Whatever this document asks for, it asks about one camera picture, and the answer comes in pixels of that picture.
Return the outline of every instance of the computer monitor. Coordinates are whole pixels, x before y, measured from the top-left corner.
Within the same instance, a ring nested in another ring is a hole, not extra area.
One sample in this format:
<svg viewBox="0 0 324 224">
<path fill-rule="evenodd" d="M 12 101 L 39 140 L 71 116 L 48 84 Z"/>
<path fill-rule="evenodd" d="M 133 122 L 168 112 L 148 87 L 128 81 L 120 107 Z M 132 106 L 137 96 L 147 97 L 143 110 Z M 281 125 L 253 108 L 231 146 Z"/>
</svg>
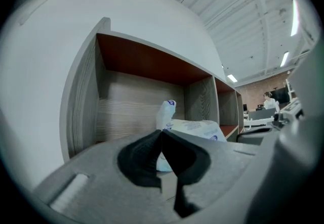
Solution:
<svg viewBox="0 0 324 224">
<path fill-rule="evenodd" d="M 287 87 L 271 91 L 271 94 L 271 98 L 274 98 L 280 104 L 288 103 L 290 101 Z"/>
</svg>

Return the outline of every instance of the reddish-brown shelf top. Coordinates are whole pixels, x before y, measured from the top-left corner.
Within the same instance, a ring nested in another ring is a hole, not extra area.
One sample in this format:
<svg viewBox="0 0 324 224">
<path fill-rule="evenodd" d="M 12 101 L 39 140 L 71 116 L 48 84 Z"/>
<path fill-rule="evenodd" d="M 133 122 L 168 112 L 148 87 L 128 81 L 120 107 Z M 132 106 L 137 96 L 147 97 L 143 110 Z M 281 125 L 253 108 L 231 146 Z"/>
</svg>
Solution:
<svg viewBox="0 0 324 224">
<path fill-rule="evenodd" d="M 227 137 L 236 127 L 237 127 L 237 125 L 221 125 L 220 126 L 225 137 Z"/>
<path fill-rule="evenodd" d="M 216 83 L 216 90 L 217 93 L 226 93 L 226 92 L 233 92 L 235 91 L 232 87 L 230 87 L 228 84 L 224 83 L 223 81 L 215 78 Z"/>
<path fill-rule="evenodd" d="M 132 40 L 97 34 L 107 70 L 187 86 L 211 75 L 188 62 Z"/>
</svg>

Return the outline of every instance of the white wall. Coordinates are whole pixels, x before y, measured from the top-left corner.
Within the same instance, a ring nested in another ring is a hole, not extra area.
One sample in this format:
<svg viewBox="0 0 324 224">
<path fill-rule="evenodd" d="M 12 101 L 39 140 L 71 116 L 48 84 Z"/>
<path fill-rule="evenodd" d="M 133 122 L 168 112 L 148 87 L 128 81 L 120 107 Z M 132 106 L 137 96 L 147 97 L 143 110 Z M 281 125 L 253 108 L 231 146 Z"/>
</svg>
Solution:
<svg viewBox="0 0 324 224">
<path fill-rule="evenodd" d="M 32 0 L 0 37 L 1 148 L 28 189 L 63 164 L 61 97 L 73 59 L 101 18 L 111 30 L 159 45 L 225 79 L 199 18 L 174 0 Z"/>
</svg>

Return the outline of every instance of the ceiling light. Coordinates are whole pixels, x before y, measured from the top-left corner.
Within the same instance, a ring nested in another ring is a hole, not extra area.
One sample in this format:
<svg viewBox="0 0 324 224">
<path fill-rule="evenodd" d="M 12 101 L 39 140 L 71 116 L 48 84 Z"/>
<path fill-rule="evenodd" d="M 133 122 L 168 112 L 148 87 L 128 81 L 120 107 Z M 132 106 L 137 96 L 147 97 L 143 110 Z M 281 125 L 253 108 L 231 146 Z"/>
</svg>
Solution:
<svg viewBox="0 0 324 224">
<path fill-rule="evenodd" d="M 227 76 L 230 80 L 232 80 L 234 83 L 237 82 L 236 78 L 231 74 Z"/>
<path fill-rule="evenodd" d="M 287 58 L 288 58 L 288 55 L 289 55 L 289 52 L 285 52 L 285 54 L 283 55 L 280 67 L 283 67 L 285 65 L 285 63 L 287 61 Z"/>
<path fill-rule="evenodd" d="M 294 10 L 293 27 L 292 27 L 292 33 L 290 36 L 294 36 L 297 33 L 298 26 L 299 26 L 299 15 L 298 15 L 298 8 L 297 8 L 296 0 L 293 0 L 293 10 Z"/>
</svg>

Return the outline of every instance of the ceiling beam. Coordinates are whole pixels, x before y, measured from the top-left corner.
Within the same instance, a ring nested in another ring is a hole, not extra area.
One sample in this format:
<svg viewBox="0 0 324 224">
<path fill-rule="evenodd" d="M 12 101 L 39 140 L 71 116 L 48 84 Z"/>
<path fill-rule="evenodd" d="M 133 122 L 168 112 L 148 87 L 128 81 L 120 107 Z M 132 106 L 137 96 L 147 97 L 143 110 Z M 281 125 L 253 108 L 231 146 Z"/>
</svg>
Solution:
<svg viewBox="0 0 324 224">
<path fill-rule="evenodd" d="M 268 71 L 268 64 L 269 64 L 269 53 L 270 53 L 270 39 L 269 39 L 269 23 L 267 19 L 267 5 L 265 0 L 255 0 L 257 5 L 259 14 L 260 14 L 260 21 L 263 28 L 263 36 L 264 36 L 264 53 L 265 53 L 265 60 L 264 60 L 264 74 L 267 74 Z"/>
</svg>

